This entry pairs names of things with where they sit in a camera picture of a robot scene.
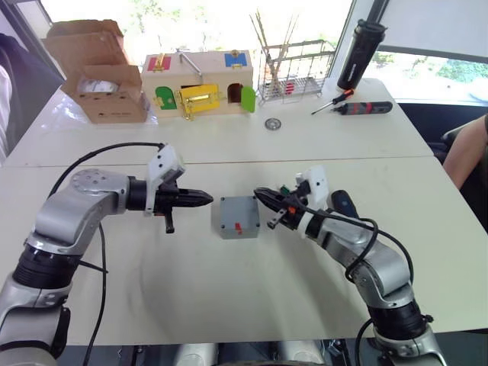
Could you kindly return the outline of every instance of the wire rack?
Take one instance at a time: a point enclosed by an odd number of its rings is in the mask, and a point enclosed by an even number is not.
[[[282,47],[284,57],[279,58]],[[299,101],[306,94],[319,94],[329,74],[334,46],[324,40],[269,46],[259,58],[260,103],[282,99]]]

